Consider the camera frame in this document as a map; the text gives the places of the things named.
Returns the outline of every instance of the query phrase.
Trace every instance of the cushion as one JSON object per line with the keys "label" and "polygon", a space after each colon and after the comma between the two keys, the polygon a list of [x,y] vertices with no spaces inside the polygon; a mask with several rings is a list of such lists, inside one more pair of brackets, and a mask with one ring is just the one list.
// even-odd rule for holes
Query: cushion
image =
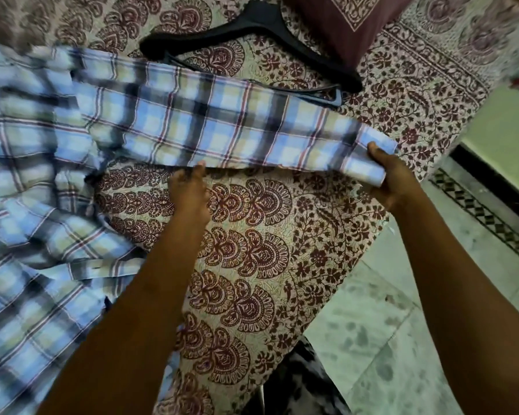
{"label": "cushion", "polygon": [[411,0],[288,0],[346,65],[356,67],[382,27]]}

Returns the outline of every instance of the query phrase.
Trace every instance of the person's right arm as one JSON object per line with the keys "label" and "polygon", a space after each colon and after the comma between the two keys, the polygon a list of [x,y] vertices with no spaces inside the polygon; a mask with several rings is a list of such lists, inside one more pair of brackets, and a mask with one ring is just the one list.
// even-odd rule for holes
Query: person's right arm
{"label": "person's right arm", "polygon": [[370,143],[387,177],[371,194],[396,218],[430,334],[465,415],[519,414],[519,312],[450,232],[398,157]]}

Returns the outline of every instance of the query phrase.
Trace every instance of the person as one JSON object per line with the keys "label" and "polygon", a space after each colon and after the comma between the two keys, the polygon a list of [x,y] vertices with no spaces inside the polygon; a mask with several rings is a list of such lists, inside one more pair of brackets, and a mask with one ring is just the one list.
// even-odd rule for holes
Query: person
{"label": "person", "polygon": [[[519,312],[454,238],[406,164],[370,193],[396,218],[430,334],[465,415],[519,414]],[[76,349],[39,415],[149,414],[175,346],[185,291],[210,220],[203,163],[169,182],[173,217],[135,279]]]}

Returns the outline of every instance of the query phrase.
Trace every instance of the patterned bedsheet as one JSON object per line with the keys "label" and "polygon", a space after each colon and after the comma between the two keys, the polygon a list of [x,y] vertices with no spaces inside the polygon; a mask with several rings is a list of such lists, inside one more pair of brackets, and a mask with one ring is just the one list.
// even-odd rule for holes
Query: patterned bedsheet
{"label": "patterned bedsheet", "polygon": [[[139,56],[155,30],[217,26],[247,0],[0,0],[0,42],[90,46]],[[296,14],[292,32],[323,47]],[[519,21],[510,0],[416,0],[388,24],[358,71],[365,90],[341,113],[398,140],[419,179],[449,151],[485,101]],[[189,58],[215,73],[291,87],[319,75],[272,41],[249,36]],[[169,169],[127,160],[109,166],[97,200],[112,225],[150,248],[173,206]],[[385,212],[339,174],[281,169],[212,171],[213,221],[204,236],[178,348],[180,371],[159,413],[241,408],[373,242]]]}

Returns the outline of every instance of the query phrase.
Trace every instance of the plaid shirt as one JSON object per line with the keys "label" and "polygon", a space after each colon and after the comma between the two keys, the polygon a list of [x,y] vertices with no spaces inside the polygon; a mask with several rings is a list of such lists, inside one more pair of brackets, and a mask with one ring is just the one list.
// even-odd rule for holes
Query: plaid shirt
{"label": "plaid shirt", "polygon": [[[339,170],[379,185],[381,132],[225,77],[76,48],[0,46],[0,412],[34,413],[138,272],[85,177],[115,155],[174,166]],[[169,374],[177,366],[172,357]]]}

